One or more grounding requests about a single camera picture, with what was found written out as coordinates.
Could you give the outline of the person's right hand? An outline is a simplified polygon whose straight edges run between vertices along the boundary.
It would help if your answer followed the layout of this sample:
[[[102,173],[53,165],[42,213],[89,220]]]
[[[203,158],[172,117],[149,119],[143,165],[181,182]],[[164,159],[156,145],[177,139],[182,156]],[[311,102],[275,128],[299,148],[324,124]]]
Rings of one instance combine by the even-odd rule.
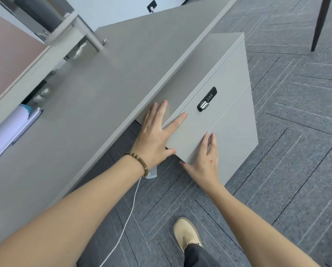
[[[217,157],[211,157],[209,155],[210,144],[211,134],[207,132],[199,145],[195,163],[192,164],[195,167],[195,173],[190,175],[206,193],[212,192],[216,187],[220,186],[218,177],[219,153],[217,149]]]

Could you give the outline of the person's left hand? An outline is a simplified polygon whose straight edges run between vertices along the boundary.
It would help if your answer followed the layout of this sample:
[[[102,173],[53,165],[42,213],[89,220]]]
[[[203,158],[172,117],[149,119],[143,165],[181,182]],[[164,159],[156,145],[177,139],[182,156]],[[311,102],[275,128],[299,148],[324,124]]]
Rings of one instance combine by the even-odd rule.
[[[160,150],[167,146],[169,138],[188,116],[186,112],[183,112],[167,127],[156,128],[155,114],[158,108],[159,105],[153,103],[146,114],[141,131],[131,149],[131,152],[137,155],[137,158],[140,158],[148,169],[159,164],[158,155]]]

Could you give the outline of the grey drawer cabinet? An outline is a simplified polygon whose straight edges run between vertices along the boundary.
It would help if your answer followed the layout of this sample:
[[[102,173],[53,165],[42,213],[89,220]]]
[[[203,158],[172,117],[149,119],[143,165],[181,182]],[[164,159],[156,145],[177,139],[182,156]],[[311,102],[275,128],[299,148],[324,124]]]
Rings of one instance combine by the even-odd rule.
[[[197,105],[214,86],[216,96],[199,112]],[[225,185],[258,145],[244,33],[207,35],[136,121],[142,124],[151,105],[163,100],[168,102],[163,128],[181,113],[188,114],[167,147],[193,164],[204,135],[215,133],[219,179]]]

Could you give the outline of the person's right forearm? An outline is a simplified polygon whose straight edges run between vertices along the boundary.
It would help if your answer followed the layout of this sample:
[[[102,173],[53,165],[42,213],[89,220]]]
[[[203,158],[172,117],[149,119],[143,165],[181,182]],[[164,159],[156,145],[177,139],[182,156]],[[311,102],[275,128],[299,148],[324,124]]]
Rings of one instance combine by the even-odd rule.
[[[320,267],[310,256],[244,205],[219,182],[201,182],[252,267]]]

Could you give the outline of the person's left forearm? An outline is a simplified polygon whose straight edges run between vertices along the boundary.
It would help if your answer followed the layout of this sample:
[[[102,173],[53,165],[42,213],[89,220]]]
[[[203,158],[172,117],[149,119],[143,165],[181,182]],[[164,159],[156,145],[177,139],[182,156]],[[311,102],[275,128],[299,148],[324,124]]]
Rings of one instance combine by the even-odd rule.
[[[123,156],[0,244],[0,267],[72,267],[102,220],[144,175]]]

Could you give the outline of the black combination lock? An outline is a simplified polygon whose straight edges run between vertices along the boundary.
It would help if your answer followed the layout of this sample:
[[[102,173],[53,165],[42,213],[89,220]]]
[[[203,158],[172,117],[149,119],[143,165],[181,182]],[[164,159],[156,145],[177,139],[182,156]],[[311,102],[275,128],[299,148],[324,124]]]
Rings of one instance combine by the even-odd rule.
[[[212,89],[208,92],[208,94],[201,100],[201,102],[197,105],[197,109],[199,112],[204,111],[208,106],[212,99],[216,96],[217,89],[216,87],[212,87]]]

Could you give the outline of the beige shoe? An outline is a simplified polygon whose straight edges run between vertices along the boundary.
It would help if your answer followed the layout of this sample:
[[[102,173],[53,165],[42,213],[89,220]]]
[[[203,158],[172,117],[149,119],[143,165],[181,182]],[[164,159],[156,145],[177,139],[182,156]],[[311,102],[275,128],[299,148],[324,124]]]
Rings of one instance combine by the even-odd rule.
[[[173,233],[182,252],[189,244],[197,244],[203,247],[199,233],[190,220],[185,217],[177,219],[173,226]]]

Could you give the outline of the dark trouser leg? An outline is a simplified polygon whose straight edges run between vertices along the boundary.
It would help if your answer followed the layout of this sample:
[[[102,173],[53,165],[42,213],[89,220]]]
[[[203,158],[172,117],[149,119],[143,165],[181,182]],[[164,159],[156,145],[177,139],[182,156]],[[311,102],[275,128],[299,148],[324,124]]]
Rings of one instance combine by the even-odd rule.
[[[183,267],[212,267],[212,257],[199,244],[190,243],[185,247]]]

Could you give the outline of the white paper stack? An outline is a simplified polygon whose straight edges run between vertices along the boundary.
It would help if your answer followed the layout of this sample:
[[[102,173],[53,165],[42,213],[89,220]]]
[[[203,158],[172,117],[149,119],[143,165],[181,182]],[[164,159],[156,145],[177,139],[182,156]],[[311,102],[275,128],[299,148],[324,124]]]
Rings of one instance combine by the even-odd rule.
[[[0,124],[0,156],[25,133],[42,113],[43,110],[40,107],[32,108],[20,104]]]

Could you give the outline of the pink partition panel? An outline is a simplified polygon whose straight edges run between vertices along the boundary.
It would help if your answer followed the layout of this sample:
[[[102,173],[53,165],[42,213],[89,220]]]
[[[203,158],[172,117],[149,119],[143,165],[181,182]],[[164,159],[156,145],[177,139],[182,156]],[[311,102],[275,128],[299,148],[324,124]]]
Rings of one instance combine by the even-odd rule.
[[[46,47],[0,16],[0,96]]]

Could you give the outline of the dark chair leg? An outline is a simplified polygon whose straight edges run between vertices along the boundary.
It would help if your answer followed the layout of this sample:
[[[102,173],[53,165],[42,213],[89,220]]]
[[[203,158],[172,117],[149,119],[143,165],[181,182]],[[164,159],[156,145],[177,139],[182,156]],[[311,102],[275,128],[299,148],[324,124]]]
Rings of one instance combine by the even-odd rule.
[[[314,31],[314,35],[313,35],[312,44],[311,44],[311,52],[314,52],[315,48],[317,46],[322,28],[324,26],[325,19],[327,17],[330,3],[331,3],[331,0],[322,0],[318,18],[317,18],[316,25],[315,25],[315,31]]]

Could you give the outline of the grey desk frame bar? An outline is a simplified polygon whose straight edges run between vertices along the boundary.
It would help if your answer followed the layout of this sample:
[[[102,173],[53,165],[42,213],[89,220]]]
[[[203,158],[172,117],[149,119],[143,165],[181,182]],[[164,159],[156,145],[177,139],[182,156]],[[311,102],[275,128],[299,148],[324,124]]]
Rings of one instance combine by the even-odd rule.
[[[88,27],[88,25],[81,19],[76,11],[72,13],[67,13],[67,15],[62,20],[61,24],[48,35],[45,39],[46,45],[52,45],[59,38],[67,35],[67,31],[78,30],[83,37],[86,37],[90,44],[98,51],[104,49],[104,42],[101,42],[95,35],[94,32]]]

